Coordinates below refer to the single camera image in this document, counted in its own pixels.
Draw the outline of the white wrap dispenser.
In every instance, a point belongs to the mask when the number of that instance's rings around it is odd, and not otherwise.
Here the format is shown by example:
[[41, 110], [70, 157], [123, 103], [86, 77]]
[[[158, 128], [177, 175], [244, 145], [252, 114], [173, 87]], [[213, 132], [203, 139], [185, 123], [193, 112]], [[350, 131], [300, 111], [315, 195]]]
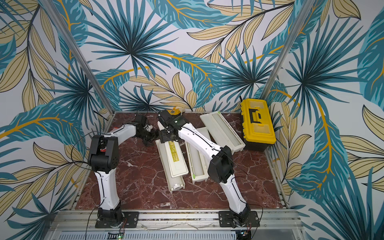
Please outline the white wrap dispenser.
[[169, 141], [163, 144], [160, 140], [156, 140], [155, 143], [166, 175], [168, 189], [172, 193], [171, 178], [183, 177], [189, 173], [189, 169], [178, 142]]
[[185, 141], [192, 183], [195, 185], [197, 182], [206, 182], [209, 178], [207, 161], [205, 158], [205, 152], [207, 150], [200, 152], [202, 147], [197, 149], [196, 146], [198, 144], [202, 144], [203, 147], [208, 147], [209, 144], [212, 145], [208, 130], [205, 127], [196, 129], [192, 124], [185, 127], [188, 129], [188, 133], [197, 134], [197, 136], [193, 138], [193, 145], [190, 142]]
[[228, 146], [232, 154], [245, 148], [245, 143], [219, 111], [201, 115], [200, 119], [221, 147]]

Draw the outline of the short plastic wrap roll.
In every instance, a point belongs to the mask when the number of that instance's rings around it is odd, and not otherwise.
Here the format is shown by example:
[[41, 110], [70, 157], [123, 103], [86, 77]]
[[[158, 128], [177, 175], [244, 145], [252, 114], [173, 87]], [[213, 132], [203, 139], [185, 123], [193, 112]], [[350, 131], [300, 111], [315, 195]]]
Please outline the short plastic wrap roll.
[[195, 176], [203, 175], [204, 171], [203, 171], [203, 166], [200, 159], [199, 151], [194, 147], [191, 147], [190, 153], [191, 153], [191, 158], [192, 158], [191, 162], [192, 162]]

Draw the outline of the long plastic wrap roll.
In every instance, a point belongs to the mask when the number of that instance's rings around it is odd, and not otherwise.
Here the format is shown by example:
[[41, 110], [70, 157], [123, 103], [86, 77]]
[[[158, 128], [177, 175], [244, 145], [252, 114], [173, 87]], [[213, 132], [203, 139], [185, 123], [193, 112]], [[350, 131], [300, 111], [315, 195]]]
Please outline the long plastic wrap roll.
[[171, 178], [171, 191], [178, 191], [185, 188], [185, 182], [182, 176]]

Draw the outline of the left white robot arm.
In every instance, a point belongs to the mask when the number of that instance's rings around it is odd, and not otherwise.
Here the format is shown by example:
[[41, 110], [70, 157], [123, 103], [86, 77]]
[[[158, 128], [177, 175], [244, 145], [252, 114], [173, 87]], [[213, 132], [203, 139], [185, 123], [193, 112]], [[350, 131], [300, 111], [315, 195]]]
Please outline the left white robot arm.
[[146, 116], [135, 115], [132, 122], [92, 137], [88, 165], [98, 180], [101, 198], [99, 219], [108, 221], [115, 228], [123, 222], [124, 215], [116, 185], [116, 168], [120, 161], [119, 145], [130, 138], [137, 138], [148, 146], [158, 135]]

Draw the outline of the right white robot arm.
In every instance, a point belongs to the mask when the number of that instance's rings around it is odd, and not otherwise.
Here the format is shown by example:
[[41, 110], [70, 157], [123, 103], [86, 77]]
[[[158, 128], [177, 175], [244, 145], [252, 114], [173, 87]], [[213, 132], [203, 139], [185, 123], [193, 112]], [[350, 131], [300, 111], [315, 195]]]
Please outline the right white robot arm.
[[244, 225], [251, 208], [235, 180], [231, 149], [228, 146], [221, 147], [206, 138], [182, 115], [172, 115], [163, 110], [158, 113], [157, 118], [164, 127], [160, 131], [162, 143], [183, 140], [203, 154], [209, 177], [220, 184], [228, 199], [233, 221], [238, 226]]

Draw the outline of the yellow black work glove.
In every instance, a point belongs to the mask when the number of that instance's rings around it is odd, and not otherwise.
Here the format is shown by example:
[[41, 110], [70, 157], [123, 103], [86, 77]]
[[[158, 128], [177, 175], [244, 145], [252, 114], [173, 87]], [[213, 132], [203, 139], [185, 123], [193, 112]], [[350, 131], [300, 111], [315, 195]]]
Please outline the yellow black work glove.
[[173, 108], [173, 109], [167, 110], [167, 112], [172, 116], [181, 116], [185, 112], [185, 109]]

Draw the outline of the yellow black toolbox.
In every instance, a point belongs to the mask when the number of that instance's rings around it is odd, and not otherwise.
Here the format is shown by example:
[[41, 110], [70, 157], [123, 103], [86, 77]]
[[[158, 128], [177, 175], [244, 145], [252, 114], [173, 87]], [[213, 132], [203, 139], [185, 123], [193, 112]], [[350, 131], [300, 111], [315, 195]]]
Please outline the yellow black toolbox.
[[275, 130], [265, 100], [243, 100], [241, 117], [245, 150], [263, 152], [276, 143]]

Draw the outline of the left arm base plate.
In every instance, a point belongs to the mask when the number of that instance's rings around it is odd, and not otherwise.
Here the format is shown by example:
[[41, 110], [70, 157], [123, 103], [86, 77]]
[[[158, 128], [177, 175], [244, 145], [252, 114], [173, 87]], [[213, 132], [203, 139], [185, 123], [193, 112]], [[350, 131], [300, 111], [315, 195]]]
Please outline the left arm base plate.
[[98, 210], [98, 218], [96, 221], [96, 229], [134, 229], [137, 227], [139, 220], [139, 212], [113, 212]]

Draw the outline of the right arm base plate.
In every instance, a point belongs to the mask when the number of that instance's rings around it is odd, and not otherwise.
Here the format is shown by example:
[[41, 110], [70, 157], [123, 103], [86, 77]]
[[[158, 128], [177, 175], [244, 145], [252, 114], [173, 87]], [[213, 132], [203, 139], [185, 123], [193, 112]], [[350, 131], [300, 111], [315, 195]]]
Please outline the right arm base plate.
[[250, 211], [247, 216], [232, 211], [219, 211], [219, 224], [221, 228], [259, 227], [260, 218], [256, 211]]

